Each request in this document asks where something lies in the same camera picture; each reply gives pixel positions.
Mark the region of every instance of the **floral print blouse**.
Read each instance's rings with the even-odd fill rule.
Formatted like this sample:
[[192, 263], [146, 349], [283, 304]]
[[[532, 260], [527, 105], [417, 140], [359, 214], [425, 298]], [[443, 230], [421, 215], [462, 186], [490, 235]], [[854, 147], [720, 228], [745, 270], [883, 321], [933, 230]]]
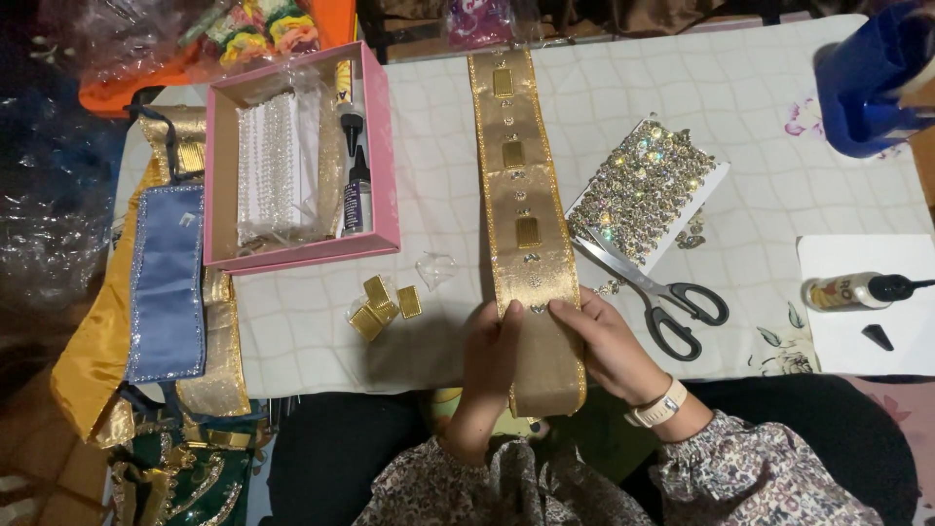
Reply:
[[[719, 411], [697, 435], [663, 446], [650, 477], [667, 524], [883, 524], [787, 427], [754, 427]], [[355, 526], [653, 524], [577, 455], [537, 470], [524, 440], [500, 446], [489, 467], [467, 467], [433, 438], [396, 457], [372, 488]]]

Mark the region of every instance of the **glue bottle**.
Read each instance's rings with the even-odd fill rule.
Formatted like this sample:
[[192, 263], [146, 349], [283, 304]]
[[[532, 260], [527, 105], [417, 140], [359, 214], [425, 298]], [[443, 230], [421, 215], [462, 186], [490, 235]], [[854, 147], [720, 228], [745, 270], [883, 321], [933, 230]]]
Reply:
[[808, 280], [802, 285], [802, 300], [823, 313], [870, 311], [907, 300], [916, 288], [930, 285], [935, 285], [935, 280], [914, 282], [900, 274], [860, 272]]

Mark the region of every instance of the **blue satin fabric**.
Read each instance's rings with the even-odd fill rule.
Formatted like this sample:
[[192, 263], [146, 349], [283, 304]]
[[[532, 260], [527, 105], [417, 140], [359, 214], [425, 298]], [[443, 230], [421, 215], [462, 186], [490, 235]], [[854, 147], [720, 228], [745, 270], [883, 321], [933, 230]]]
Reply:
[[139, 197], [124, 374], [131, 384], [204, 374], [203, 221], [201, 184], [156, 186]]

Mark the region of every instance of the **scissors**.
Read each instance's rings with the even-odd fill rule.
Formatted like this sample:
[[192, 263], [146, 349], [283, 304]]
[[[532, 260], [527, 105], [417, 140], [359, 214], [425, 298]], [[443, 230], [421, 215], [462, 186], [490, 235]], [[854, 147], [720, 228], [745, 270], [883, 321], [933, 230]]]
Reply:
[[[642, 273], [635, 263], [630, 261], [616, 246], [605, 240], [593, 228], [589, 229], [591, 236], [597, 242], [597, 245], [590, 241], [578, 238], [575, 240], [583, 249], [591, 253], [608, 267], [612, 273], [624, 278], [631, 284], [638, 286], [645, 292], [648, 300], [646, 309], [646, 327], [649, 328], [653, 340], [667, 355], [679, 361], [692, 361], [701, 354], [701, 342], [692, 335], [692, 330], [685, 327], [675, 320], [669, 313], [662, 308], [659, 298], [665, 298], [671, 301], [675, 306], [691, 314], [693, 319], [700, 320], [706, 325], [713, 327], [724, 325], [730, 311], [724, 300], [714, 291], [701, 285], [692, 283], [673, 283], [669, 285], [660, 285], [651, 280], [646, 274]], [[697, 306], [692, 300], [686, 297], [687, 292], [695, 292], [707, 298], [717, 308], [717, 316], [711, 315], [701, 307]], [[662, 326], [666, 326], [675, 333], [683, 342], [688, 343], [691, 350], [683, 355], [676, 352], [666, 342], [662, 334]]]

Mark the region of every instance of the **scissors blade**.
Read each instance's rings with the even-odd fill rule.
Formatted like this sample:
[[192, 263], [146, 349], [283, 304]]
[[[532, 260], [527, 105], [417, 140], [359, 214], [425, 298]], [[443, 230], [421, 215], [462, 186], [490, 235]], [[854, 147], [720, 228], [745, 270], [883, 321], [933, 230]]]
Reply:
[[604, 240], [596, 232], [592, 232], [592, 235], [594, 236], [595, 241], [599, 243], [599, 246], [582, 238], [576, 238], [575, 242], [577, 242], [583, 249], [590, 252], [594, 257], [599, 259], [600, 262], [609, 268], [614, 274], [624, 278], [633, 285], [636, 285], [646, 292], [655, 294], [657, 296], [667, 295], [669, 293], [669, 288], [667, 286], [660, 285], [649, 279], [646, 274], [640, 271], [640, 268], [637, 267], [635, 263], [630, 261], [623, 253], [617, 250], [615, 246], [606, 242], [606, 240]]

